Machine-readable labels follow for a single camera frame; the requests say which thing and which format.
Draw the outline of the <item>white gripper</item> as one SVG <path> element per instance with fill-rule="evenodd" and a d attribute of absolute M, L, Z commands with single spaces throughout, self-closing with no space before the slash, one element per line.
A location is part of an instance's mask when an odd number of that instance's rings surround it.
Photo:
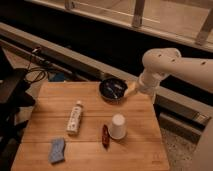
<path fill-rule="evenodd" d="M 137 90 L 139 90 L 141 93 L 153 96 L 163 79 L 164 77 L 158 73 L 143 71 L 140 74 L 137 83 L 133 82 L 128 86 L 124 93 L 124 97 L 127 98 L 131 95 L 134 95 Z"/>

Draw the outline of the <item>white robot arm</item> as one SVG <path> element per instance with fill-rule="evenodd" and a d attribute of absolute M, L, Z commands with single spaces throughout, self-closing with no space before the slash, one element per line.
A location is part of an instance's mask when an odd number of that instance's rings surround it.
<path fill-rule="evenodd" d="M 213 59 L 182 57 L 176 48 L 154 48 L 142 57 L 143 72 L 125 91 L 153 96 L 160 82 L 172 75 L 213 94 Z M 213 171 L 213 117 L 197 144 L 189 171 Z"/>

